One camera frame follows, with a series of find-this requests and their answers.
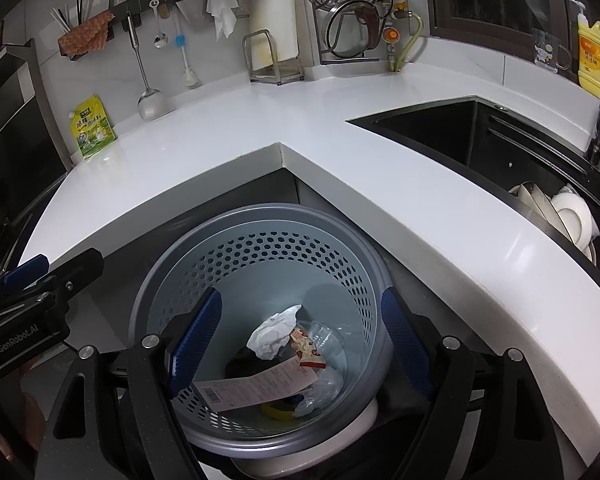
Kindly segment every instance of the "blue gripper pad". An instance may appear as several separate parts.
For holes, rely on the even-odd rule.
[[[222,317],[222,297],[210,287],[189,314],[193,317],[184,333],[169,345],[171,365],[167,386],[173,396],[191,384],[202,356]]]
[[[411,386],[427,399],[431,399],[435,386],[431,380],[429,352],[411,325],[400,301],[390,288],[382,294],[380,309],[384,326],[394,343],[395,353]]]
[[[23,291],[31,283],[39,280],[49,272],[49,260],[44,254],[34,256],[28,262],[13,269],[2,279],[2,291],[5,294],[16,294]]]

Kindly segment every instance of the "white plate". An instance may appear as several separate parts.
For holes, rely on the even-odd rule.
[[[573,243],[581,251],[587,248],[593,232],[593,219],[587,203],[576,194],[558,193],[551,199]]]

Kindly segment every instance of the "black sink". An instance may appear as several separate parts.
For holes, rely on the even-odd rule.
[[[565,184],[586,200],[600,228],[600,169],[547,129],[478,97],[400,108],[350,121],[427,155],[510,205],[549,235],[600,286],[598,268],[507,191],[532,181],[553,196]]]

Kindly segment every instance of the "screw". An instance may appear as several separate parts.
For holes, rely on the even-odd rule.
[[[80,359],[88,359],[89,357],[91,357],[93,355],[93,346],[83,346],[82,348],[80,348],[80,351],[78,352],[78,357]]]
[[[442,346],[447,350],[458,350],[460,342],[455,337],[448,335],[442,340]]]
[[[509,359],[515,362],[520,362],[525,358],[525,355],[517,348],[509,348],[509,350],[507,350],[507,355],[509,356]]]
[[[154,346],[157,346],[159,342],[160,338],[157,335],[150,334],[144,336],[144,339],[142,339],[142,346],[145,348],[153,348]]]

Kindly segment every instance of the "barcode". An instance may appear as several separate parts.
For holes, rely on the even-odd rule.
[[[222,402],[218,394],[216,394],[216,392],[213,391],[211,388],[202,388],[202,391],[209,398],[211,403],[216,404],[218,402]]]

